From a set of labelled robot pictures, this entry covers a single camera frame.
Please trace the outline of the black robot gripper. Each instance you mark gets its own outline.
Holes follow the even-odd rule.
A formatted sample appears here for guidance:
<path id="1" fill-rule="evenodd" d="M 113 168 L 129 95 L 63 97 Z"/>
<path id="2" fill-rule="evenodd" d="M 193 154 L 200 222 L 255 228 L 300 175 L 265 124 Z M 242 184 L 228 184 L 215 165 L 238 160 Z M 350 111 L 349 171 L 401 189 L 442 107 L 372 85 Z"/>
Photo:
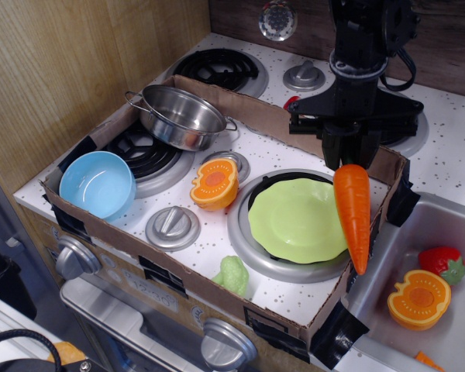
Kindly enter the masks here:
<path id="1" fill-rule="evenodd" d="M 337 170 L 346 156 L 345 136 L 360 136 L 358 164 L 368 169 L 386 138 L 414 136 L 424 105 L 403 95 L 383 90 L 377 80 L 348 81 L 337 77 L 324 92 L 301 98 L 288 106 L 291 134 L 322 136 L 325 165 Z M 336 127 L 336 133 L 327 129 Z"/>

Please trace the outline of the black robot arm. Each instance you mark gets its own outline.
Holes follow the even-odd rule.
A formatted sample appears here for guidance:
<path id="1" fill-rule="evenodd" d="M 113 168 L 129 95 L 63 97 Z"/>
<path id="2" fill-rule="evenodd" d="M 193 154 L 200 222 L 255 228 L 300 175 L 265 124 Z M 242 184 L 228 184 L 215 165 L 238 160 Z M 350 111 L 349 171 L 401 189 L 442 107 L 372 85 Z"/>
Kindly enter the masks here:
<path id="1" fill-rule="evenodd" d="M 331 1 L 336 41 L 331 87 L 288 106 L 291 134 L 322 141 L 325 164 L 367 169 L 385 140 L 414 136 L 424 105 L 401 96 L 416 76 L 405 44 L 419 16 L 410 1 Z"/>

